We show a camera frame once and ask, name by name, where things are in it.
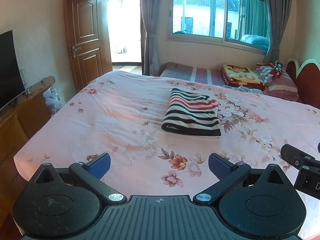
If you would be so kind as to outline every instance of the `window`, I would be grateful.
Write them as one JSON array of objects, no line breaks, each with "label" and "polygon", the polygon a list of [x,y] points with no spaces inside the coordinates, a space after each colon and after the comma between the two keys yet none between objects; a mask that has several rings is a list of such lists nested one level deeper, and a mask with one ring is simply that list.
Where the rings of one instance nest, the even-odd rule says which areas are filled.
[{"label": "window", "polygon": [[268,50],[264,0],[171,1],[169,39]]}]

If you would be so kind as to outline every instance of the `blue gripper pad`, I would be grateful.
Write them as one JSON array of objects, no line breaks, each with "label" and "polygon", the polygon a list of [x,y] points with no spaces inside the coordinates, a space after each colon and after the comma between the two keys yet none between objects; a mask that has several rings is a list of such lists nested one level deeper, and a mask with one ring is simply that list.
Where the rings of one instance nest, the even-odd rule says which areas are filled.
[{"label": "blue gripper pad", "polygon": [[221,156],[219,157],[216,154],[211,154],[209,156],[208,165],[209,165],[210,171],[219,180],[222,180],[224,177],[228,176],[233,171],[232,166],[230,164],[232,165],[234,164],[227,160],[222,160]]},{"label": "blue gripper pad", "polygon": [[86,170],[97,179],[101,179],[110,169],[110,165],[110,155],[108,153],[103,153],[86,163]]}]

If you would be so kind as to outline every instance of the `window sill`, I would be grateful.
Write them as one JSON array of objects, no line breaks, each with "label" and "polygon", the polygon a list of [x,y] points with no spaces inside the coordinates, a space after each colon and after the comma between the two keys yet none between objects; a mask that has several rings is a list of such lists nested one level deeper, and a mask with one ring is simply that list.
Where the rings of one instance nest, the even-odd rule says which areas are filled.
[{"label": "window sill", "polygon": [[267,54],[267,52],[263,49],[258,49],[258,48],[246,46],[243,44],[237,44],[229,41],[223,41],[222,38],[207,37],[207,36],[201,36],[201,35],[172,33],[168,35],[166,41],[183,41],[183,42],[211,44],[211,45],[229,47],[233,49],[245,50],[245,51],[253,52],[253,53],[264,55],[264,56]]}]

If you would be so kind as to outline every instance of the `triangular hole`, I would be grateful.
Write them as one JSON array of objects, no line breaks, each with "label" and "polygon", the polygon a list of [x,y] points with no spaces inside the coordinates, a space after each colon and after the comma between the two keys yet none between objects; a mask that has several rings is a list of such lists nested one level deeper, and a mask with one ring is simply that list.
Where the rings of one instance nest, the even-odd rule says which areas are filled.
[{"label": "triangular hole", "polygon": [[53,178],[50,170],[48,168],[46,168],[40,172],[40,174],[35,182],[37,184],[40,184],[40,183],[46,183],[46,182],[51,182],[51,181],[54,181],[54,178]]},{"label": "triangular hole", "polygon": [[284,182],[282,181],[279,173],[277,171],[275,171],[275,170],[272,170],[270,172],[270,175],[269,175],[269,177],[267,179],[267,182],[275,183],[275,184],[284,184]]}]

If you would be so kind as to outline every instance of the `tiled roof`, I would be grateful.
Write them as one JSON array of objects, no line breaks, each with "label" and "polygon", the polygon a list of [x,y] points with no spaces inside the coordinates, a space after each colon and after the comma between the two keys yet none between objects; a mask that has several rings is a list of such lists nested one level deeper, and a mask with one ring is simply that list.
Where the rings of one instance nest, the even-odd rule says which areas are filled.
[{"label": "tiled roof", "polygon": [[[183,0],[173,0],[174,5],[182,5]],[[210,7],[210,0],[186,0],[186,5],[197,5]],[[224,9],[224,0],[216,0],[216,8]],[[239,0],[229,0],[228,10],[233,12],[239,11]]]}]

